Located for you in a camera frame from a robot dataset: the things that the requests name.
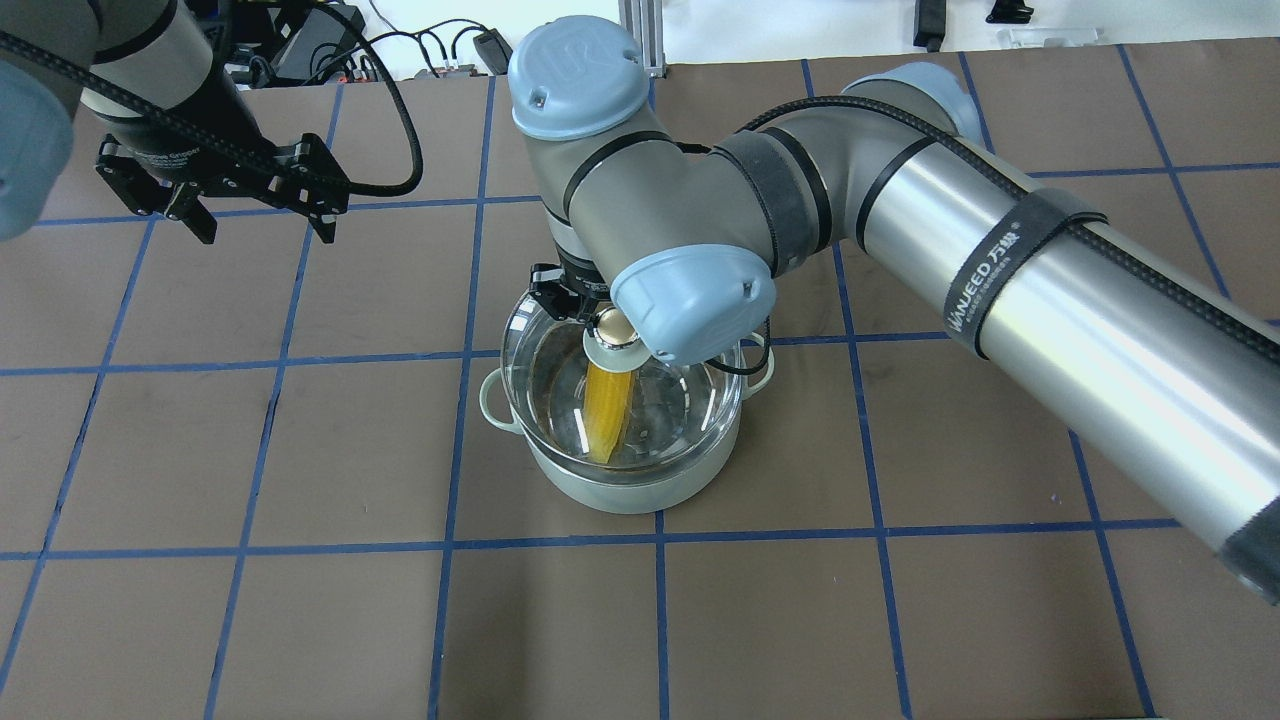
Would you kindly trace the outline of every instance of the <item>robotic arm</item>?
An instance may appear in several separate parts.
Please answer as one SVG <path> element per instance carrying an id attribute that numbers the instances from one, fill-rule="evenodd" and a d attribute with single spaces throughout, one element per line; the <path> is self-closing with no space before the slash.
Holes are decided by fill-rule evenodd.
<path id="1" fill-rule="evenodd" d="M 288 4 L 349 22 L 310 0 Z M 200 197 L 253 197 L 306 215 L 320 238 L 333 242 L 335 218 L 352 192 L 403 195 L 421 178 L 412 124 L 394 83 L 388 90 L 410 137 L 413 174 L 397 186 L 352 183 L 320 137 L 306 133 L 282 147 L 262 137 L 179 0 L 6 0 L 0 4 L 0 240 L 20 234 L 40 215 L 70 154 L 70 119 L 81 100 L 109 131 L 96 170 L 131 211 L 163 213 L 210 243 L 218 223 Z"/>
<path id="2" fill-rule="evenodd" d="M 655 357 L 703 361 L 768 316 L 773 277 L 852 238 L 1280 600 L 1271 328 L 966 140 L 975 109 L 941 68 L 782 105 L 691 163 L 645 102 L 637 56 L 626 31 L 579 17 L 512 58 L 563 265 L 553 314 L 607 288 Z"/>

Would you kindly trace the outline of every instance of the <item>blue plastic cap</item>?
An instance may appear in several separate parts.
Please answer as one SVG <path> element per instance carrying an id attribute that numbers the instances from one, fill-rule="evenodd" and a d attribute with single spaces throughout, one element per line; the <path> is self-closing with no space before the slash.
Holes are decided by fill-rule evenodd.
<path id="1" fill-rule="evenodd" d="M 777 288 L 756 254 L 685 245 L 636 260 L 609 287 L 653 356 L 692 365 L 724 352 L 773 311 Z"/>
<path id="2" fill-rule="evenodd" d="M 0 240 L 40 218 L 72 155 L 72 119 L 47 87 L 0 60 Z"/>
<path id="3" fill-rule="evenodd" d="M 649 97 L 640 46 L 617 23 L 571 15 L 525 37 L 511 56 L 511 115 L 538 140 L 577 140 L 622 124 Z"/>
<path id="4" fill-rule="evenodd" d="M 982 126 L 978 123 L 978 106 L 973 97 L 960 87 L 951 70 L 933 63 L 908 63 L 887 73 L 869 76 L 849 83 L 841 94 L 847 94 L 854 86 L 873 79 L 892 79 L 924 92 L 946 110 L 960 135 L 969 140 L 982 140 Z"/>

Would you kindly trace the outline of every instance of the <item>tile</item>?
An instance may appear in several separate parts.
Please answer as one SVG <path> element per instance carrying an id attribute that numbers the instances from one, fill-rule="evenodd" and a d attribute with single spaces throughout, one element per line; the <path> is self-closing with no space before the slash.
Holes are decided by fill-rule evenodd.
<path id="1" fill-rule="evenodd" d="M 230 557 L 49 562 L 0 719 L 198 717 L 234 565 Z"/>
<path id="2" fill-rule="evenodd" d="M 876 541 L 667 546 L 671 716 L 900 717 Z"/>
<path id="3" fill-rule="evenodd" d="M 890 539 L 916 717 L 1137 717 L 1093 533 Z"/>
<path id="4" fill-rule="evenodd" d="M 960 87 L 964 82 L 964 69 L 960 56 L 955 53 L 936 53 L 927 59 L 920 55 L 874 55 L 868 58 L 815 58 L 809 60 L 809 77 L 813 79 L 814 95 L 840 95 L 849 83 L 868 76 L 877 76 L 908 63 L 919 61 L 941 65 L 956 76 Z"/>
<path id="5" fill-rule="evenodd" d="M 312 246 L 289 355 L 457 352 L 475 208 L 364 210 Z"/>
<path id="6" fill-rule="evenodd" d="M 1088 520 L 1066 428 L 942 341 L 859 346 L 887 525 Z"/>
<path id="7" fill-rule="evenodd" d="M 460 539 L 636 534 L 653 532 L 653 515 L 613 515 L 593 510 L 552 484 L 525 438 L 490 425 L 476 401 L 495 359 L 474 360 L 467 391 L 466 432 L 458 479 Z M 509 418 L 502 382 L 489 406 Z"/>
<path id="8" fill-rule="evenodd" d="M 1175 165 L 1280 160 L 1280 138 L 1263 120 L 1280 115 L 1274 37 L 1125 51 Z"/>
<path id="9" fill-rule="evenodd" d="M 44 546 L 93 380 L 0 378 L 0 552 Z"/>
<path id="10" fill-rule="evenodd" d="M 1107 539 L 1156 712 L 1274 717 L 1275 609 L 1184 529 L 1111 532 Z"/>
<path id="11" fill-rule="evenodd" d="M 1169 176 L 1046 178 L 1043 182 L 1080 196 L 1105 213 L 1111 227 L 1125 237 L 1217 291 Z"/>
<path id="12" fill-rule="evenodd" d="M 439 552 L 248 559 L 214 717 L 425 717 L 439 577 Z"/>
<path id="13" fill-rule="evenodd" d="M 1152 500 L 1147 491 L 1130 480 L 1120 468 L 1116 468 L 1094 447 L 1085 443 L 1083 450 L 1084 464 L 1089 469 L 1089 483 L 1093 486 L 1093 497 L 1098 502 L 1098 514 L 1103 520 L 1172 516 L 1172 512 Z"/>
<path id="14" fill-rule="evenodd" d="M 100 364 L 145 231 L 44 227 L 0 245 L 0 366 Z"/>
<path id="15" fill-rule="evenodd" d="M 497 78 L 493 94 L 493 127 L 489 131 L 489 173 L 485 195 L 508 197 L 512 195 L 538 195 L 538 179 L 529 164 L 525 136 L 511 119 L 511 90 L 507 78 Z"/>
<path id="16" fill-rule="evenodd" d="M 444 538 L 458 361 L 289 368 L 253 544 Z"/>
<path id="17" fill-rule="evenodd" d="M 1280 318 L 1280 170 L 1183 173 L 1187 200 L 1231 300 L 1262 318 Z"/>
<path id="18" fill-rule="evenodd" d="M 559 263 L 541 202 L 486 205 L 472 346 L 498 350 L 534 263 Z"/>
<path id="19" fill-rule="evenodd" d="M 337 85 L 319 87 L 268 87 L 246 90 L 239 94 L 248 106 L 262 137 L 271 145 L 293 145 L 302 133 L 311 132 L 321 138 L 329 137 L 329 123 L 333 119 L 333 104 Z M 206 197 L 205 206 L 212 211 L 248 210 L 266 205 L 248 197 Z"/>
<path id="20" fill-rule="evenodd" d="M 40 219 L 122 218 L 133 213 L 111 192 L 93 169 L 106 126 L 88 108 L 78 106 L 72 120 L 76 135 L 72 156 L 58 176 Z"/>
<path id="21" fill-rule="evenodd" d="M 845 334 L 836 261 L 831 252 L 812 255 L 799 269 L 773 281 L 778 288 L 778 301 L 771 315 L 773 337 Z"/>
<path id="22" fill-rule="evenodd" d="M 13 626 L 22 611 L 22 601 L 31 583 L 33 561 L 6 560 L 0 562 L 0 647 L 8 651 Z"/>
<path id="23" fill-rule="evenodd" d="M 1023 172 L 1164 165 L 1115 47 L 968 59 L 996 154 Z"/>
<path id="24" fill-rule="evenodd" d="M 942 332 L 942 311 L 929 306 L 856 242 L 844 240 L 832 252 L 840 252 L 845 263 L 849 311 L 858 334 Z"/>
<path id="25" fill-rule="evenodd" d="M 774 348 L 769 387 L 742 405 L 728 464 L 667 511 L 667 532 L 872 525 L 849 346 Z"/>
<path id="26" fill-rule="evenodd" d="M 280 355 L 306 220 L 252 215 L 218 225 L 214 245 L 201 245 L 178 223 L 156 225 L 113 363 Z"/>
<path id="27" fill-rule="evenodd" d="M 274 378 L 109 375 L 54 547 L 237 544 Z"/>
<path id="28" fill-rule="evenodd" d="M 653 546 L 453 556 L 440 717 L 658 716 Z"/>
<path id="29" fill-rule="evenodd" d="M 396 200 L 475 197 L 489 83 L 486 78 L 397 82 L 422 143 L 422 182 Z M 394 184 L 410 172 L 408 141 L 384 83 L 343 90 L 333 154 L 356 182 Z M 356 202 L 385 199 L 355 197 Z"/>
<path id="30" fill-rule="evenodd" d="M 804 96 L 796 60 L 671 65 L 657 86 L 657 111 L 672 138 L 714 145 L 769 108 Z"/>

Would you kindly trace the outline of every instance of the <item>white floor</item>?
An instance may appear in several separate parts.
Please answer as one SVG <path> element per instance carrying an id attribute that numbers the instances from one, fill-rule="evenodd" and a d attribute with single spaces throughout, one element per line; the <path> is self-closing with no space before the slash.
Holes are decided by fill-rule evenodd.
<path id="1" fill-rule="evenodd" d="M 387 29 L 370 12 L 370 0 L 347 1 L 361 6 L 369 36 Z M 454 17 L 442 3 L 372 1 L 403 31 Z M 1098 28 L 1102 42 L 1111 44 L 1280 36 L 1280 0 L 1027 1 L 1036 8 L 1030 26 L 989 26 L 984 18 L 992 0 L 950 0 L 943 49 L 998 49 L 997 32 L 1005 27 Z M 672 64 L 915 53 L 914 6 L 914 0 L 667 0 L 664 49 Z M 457 12 L 497 27 L 512 46 L 532 28 L 562 15 L 618 18 L 614 0 L 471 0 L 454 8 L 465 8 Z M 445 45 L 462 27 L 442 28 Z M 378 49 L 397 77 L 412 76 L 424 67 L 410 40 L 387 40 Z M 462 63 L 476 61 L 468 40 L 458 49 Z"/>

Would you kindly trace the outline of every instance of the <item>yellow object inside pot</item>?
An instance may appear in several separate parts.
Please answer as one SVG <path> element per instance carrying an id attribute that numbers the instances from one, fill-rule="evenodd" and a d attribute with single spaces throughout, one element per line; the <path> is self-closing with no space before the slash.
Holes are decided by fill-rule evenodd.
<path id="1" fill-rule="evenodd" d="M 586 364 L 582 427 L 586 433 L 586 456 L 593 462 L 608 462 L 622 439 L 631 410 L 635 375 L 635 370 L 611 373 L 595 363 Z"/>

